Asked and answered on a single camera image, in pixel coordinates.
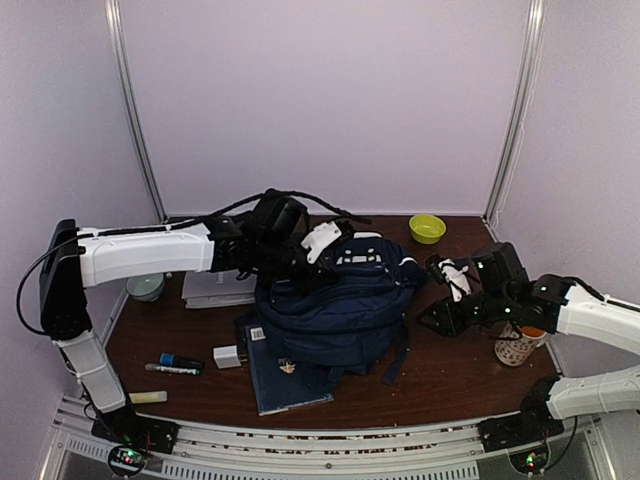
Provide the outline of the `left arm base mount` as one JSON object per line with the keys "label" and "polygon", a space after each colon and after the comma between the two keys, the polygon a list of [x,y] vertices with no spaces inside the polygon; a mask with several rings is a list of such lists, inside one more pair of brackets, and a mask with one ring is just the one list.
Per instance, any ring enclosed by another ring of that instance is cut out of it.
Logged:
{"label": "left arm base mount", "polygon": [[91,434],[113,443],[133,447],[142,452],[171,454],[179,433],[177,423],[141,416],[127,400],[121,408],[102,412],[92,403],[94,410]]}

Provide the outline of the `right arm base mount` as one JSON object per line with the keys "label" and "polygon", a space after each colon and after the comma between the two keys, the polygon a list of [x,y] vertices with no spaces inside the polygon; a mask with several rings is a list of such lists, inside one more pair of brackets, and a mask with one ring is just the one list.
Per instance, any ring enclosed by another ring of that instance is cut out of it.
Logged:
{"label": "right arm base mount", "polygon": [[560,379],[551,376],[535,382],[515,414],[491,417],[478,424],[486,453],[542,441],[564,432],[562,420],[552,417],[546,405],[552,386]]}

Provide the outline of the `navy blue student backpack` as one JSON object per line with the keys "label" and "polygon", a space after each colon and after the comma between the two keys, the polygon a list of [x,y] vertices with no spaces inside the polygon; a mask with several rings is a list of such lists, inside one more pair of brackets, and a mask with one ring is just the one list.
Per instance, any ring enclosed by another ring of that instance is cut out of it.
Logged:
{"label": "navy blue student backpack", "polygon": [[257,286],[257,317],[269,349],[291,360],[313,392],[332,392],[347,373],[366,375],[389,350],[390,386],[409,353],[405,313],[428,273],[402,245],[360,232],[327,258],[334,284],[308,293],[291,280]]}

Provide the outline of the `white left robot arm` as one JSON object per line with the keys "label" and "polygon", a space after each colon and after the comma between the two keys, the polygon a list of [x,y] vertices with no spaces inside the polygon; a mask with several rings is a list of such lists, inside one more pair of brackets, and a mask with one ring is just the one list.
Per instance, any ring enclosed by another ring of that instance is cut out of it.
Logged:
{"label": "white left robot arm", "polygon": [[115,230],[79,229],[72,219],[57,225],[39,278],[41,327],[69,361],[108,434],[133,444],[157,429],[136,414],[94,334],[86,289],[174,272],[237,270],[313,287],[334,278],[322,255],[346,230],[329,221],[295,239],[296,226],[295,220],[259,223],[253,214]]}

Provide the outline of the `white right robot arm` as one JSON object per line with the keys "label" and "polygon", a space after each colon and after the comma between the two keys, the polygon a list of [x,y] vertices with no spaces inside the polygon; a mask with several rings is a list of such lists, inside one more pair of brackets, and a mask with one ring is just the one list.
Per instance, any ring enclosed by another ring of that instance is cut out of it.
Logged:
{"label": "white right robot arm", "polygon": [[[578,338],[629,355],[639,353],[639,307],[596,290],[576,276],[529,277],[515,247],[499,242],[468,259],[433,255],[430,276],[450,290],[419,316],[421,325],[443,337],[472,326],[508,323],[534,327],[553,338]],[[538,382],[513,419],[519,440],[535,440],[556,420],[639,407],[639,367],[601,369],[582,377],[561,375]]]}

